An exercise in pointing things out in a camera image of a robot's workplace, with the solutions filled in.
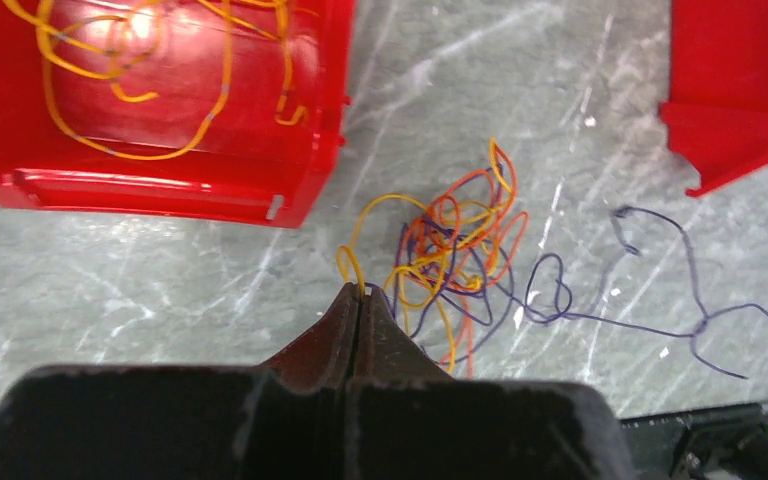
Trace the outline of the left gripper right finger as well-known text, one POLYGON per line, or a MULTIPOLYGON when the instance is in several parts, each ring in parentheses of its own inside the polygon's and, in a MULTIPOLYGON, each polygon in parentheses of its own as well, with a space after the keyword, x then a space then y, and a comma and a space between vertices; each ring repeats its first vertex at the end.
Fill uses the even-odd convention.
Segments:
POLYGON ((572 382, 456 380, 395 325, 380 289, 362 301, 346 385, 350 479, 632 479, 618 419, 572 382))

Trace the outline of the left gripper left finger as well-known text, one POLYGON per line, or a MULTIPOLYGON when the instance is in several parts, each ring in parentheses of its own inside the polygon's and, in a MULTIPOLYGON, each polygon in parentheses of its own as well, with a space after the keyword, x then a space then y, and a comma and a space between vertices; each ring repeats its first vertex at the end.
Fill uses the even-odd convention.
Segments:
POLYGON ((0 479, 338 479, 361 295, 256 366, 60 364, 0 401, 0 479))

